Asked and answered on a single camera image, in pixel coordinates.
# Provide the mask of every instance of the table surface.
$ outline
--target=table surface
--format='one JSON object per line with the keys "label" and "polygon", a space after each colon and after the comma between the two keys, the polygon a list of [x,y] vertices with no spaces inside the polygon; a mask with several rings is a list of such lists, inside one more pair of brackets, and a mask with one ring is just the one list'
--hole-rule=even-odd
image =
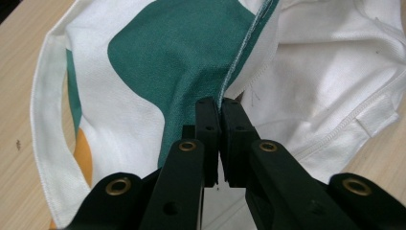
{"label": "table surface", "polygon": [[[73,2],[24,0],[0,26],[0,229],[49,228],[51,215],[34,162],[30,96],[44,36]],[[405,15],[406,0],[401,8]],[[72,119],[67,100],[62,104],[62,122],[72,148]],[[398,112],[400,120],[372,138],[345,172],[367,177],[406,205],[406,100]]]}

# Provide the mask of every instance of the garment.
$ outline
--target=garment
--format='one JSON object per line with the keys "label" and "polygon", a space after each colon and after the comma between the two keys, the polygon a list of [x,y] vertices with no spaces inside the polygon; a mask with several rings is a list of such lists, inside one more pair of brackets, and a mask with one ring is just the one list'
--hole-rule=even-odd
{"label": "garment", "polygon": [[[326,182],[396,120],[405,44],[396,1],[77,1],[47,34],[32,98],[56,225],[111,173],[162,167],[207,96],[243,93],[260,137]],[[66,71],[74,154],[60,126]],[[255,228],[244,191],[226,187],[206,189],[203,228]]]}

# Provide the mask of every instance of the green pattern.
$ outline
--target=green pattern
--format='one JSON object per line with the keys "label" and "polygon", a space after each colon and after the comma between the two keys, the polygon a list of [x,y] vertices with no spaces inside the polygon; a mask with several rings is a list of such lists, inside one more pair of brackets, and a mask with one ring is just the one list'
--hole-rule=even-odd
{"label": "green pattern", "polygon": [[164,114],[159,166],[182,125],[194,124],[195,101],[218,97],[253,20],[237,0],[158,0],[109,43],[120,78]]}
{"label": "green pattern", "polygon": [[69,106],[71,107],[72,118],[74,120],[75,134],[78,135],[79,123],[81,118],[81,105],[79,100],[78,83],[72,51],[66,50],[66,59],[68,62],[67,69]]}

